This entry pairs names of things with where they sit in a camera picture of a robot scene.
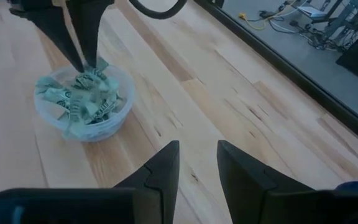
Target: wooden tabletop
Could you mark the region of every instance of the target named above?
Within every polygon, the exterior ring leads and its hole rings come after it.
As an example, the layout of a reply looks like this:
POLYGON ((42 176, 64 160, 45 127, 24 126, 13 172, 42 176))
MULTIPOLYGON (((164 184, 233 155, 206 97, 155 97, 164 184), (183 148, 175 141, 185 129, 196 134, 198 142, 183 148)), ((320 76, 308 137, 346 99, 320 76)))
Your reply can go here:
MULTIPOLYGON (((144 1, 155 10, 171 0, 144 1)), ((358 180, 358 138, 193 2, 158 21, 118 1, 99 53, 132 76, 135 103, 113 137, 65 141, 34 110, 34 83, 68 65, 0 2, 0 190, 112 187, 180 141, 175 223, 230 223, 216 162, 227 139, 316 189, 358 180)))

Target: paper money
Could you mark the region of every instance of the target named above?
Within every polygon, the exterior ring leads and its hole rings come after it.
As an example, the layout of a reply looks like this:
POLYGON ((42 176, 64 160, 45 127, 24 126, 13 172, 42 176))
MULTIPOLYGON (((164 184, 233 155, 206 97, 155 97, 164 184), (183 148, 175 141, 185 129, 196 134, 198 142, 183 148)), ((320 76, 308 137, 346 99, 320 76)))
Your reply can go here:
POLYGON ((85 127, 85 123, 81 117, 81 102, 83 96, 79 94, 73 94, 70 98, 68 126, 65 130, 65 135, 74 134, 76 137, 80 137, 85 127))
POLYGON ((63 88, 63 85, 52 77, 41 77, 35 84, 35 93, 45 93, 49 88, 63 88))
POLYGON ((87 125, 107 121, 122 110, 126 99, 118 90, 119 82, 103 73, 107 66, 99 58, 96 68, 85 66, 85 72, 66 82, 66 86, 52 77, 41 77, 35 84, 36 94, 66 109, 58 118, 67 124, 64 136, 87 138, 87 125))
POLYGON ((44 100, 56 103, 59 106, 69 110, 71 91, 66 88, 49 88, 44 92, 44 100))
POLYGON ((117 106, 117 95, 111 95, 108 99, 103 100, 102 105, 97 112, 91 116, 92 120, 103 117, 117 106))

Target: yellow cable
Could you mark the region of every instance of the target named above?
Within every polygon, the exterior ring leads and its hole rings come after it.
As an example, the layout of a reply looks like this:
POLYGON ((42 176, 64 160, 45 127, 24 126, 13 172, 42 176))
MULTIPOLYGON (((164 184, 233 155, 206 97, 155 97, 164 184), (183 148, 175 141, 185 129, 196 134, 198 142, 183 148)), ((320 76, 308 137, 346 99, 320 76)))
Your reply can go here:
MULTIPOLYGON (((293 0, 292 3, 291 3, 290 5, 288 5, 288 6, 292 6, 295 2, 296 2, 296 0, 293 0)), ((280 12, 278 12, 278 13, 276 13, 276 14, 274 14, 274 15, 272 15, 272 16, 266 18, 266 19, 264 19, 264 23, 263 23, 263 26, 262 26, 262 27, 254 27, 254 26, 250 23, 250 21, 248 21, 247 14, 245 14, 245 13, 243 13, 243 12, 240 13, 238 16, 239 16, 239 18, 245 20, 246 23, 248 24, 248 26, 250 26, 251 28, 253 28, 253 29, 255 29, 255 30, 264 30, 264 29, 266 28, 266 22, 267 22, 269 19, 271 19, 271 18, 273 18, 273 17, 275 17, 275 16, 279 16, 281 13, 284 12, 285 8, 284 8, 282 11, 280 11, 280 12)))

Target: clear plastic bowl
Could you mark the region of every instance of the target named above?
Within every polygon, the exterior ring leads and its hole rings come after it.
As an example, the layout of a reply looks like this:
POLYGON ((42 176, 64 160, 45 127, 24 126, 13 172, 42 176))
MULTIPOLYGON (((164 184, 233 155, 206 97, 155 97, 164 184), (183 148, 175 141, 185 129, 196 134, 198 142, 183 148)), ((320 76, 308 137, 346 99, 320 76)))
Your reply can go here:
MULTIPOLYGON (((109 65, 105 70, 103 70, 103 73, 107 76, 113 76, 118 80, 120 95, 126 99, 125 105, 122 107, 120 112, 108 120, 97 124, 86 125, 82 136, 74 137, 70 135, 67 136, 67 138, 85 142, 95 142, 106 139, 112 136, 121 127, 125 117, 131 110, 135 97, 135 86, 132 78, 113 65, 109 65)), ((77 75, 78 72, 73 66, 63 67, 50 74, 52 78, 61 84, 65 84, 65 82, 73 80, 77 75)), ((58 120, 64 112, 62 107, 43 100, 42 94, 36 95, 35 92, 34 103, 38 114, 46 120, 46 122, 62 130, 62 132, 66 130, 67 123, 58 120)))

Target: black cable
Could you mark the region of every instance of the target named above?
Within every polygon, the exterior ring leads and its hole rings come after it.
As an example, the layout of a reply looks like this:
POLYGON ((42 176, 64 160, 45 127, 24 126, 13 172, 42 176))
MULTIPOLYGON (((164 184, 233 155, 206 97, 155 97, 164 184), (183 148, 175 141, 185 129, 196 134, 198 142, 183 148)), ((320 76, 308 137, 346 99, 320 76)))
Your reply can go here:
POLYGON ((168 19, 174 16, 176 13, 180 11, 180 9, 185 6, 187 0, 178 0, 175 5, 173 5, 170 9, 168 9, 165 12, 157 12, 153 11, 151 9, 146 8, 142 3, 140 3, 138 0, 129 0, 129 2, 141 13, 145 14, 146 16, 149 16, 153 19, 168 19))
POLYGON ((349 30, 346 35, 342 38, 341 45, 339 46, 342 51, 345 51, 351 47, 358 39, 358 31, 349 30))
POLYGON ((248 22, 258 22, 258 21, 262 21, 264 20, 265 18, 259 18, 259 19, 247 19, 248 22))
POLYGON ((318 50, 326 50, 326 49, 331 49, 331 50, 341 50, 341 46, 338 46, 335 41, 328 39, 325 40, 324 39, 324 32, 317 30, 317 29, 313 29, 313 31, 307 31, 306 32, 310 33, 311 36, 308 39, 308 44, 318 50))

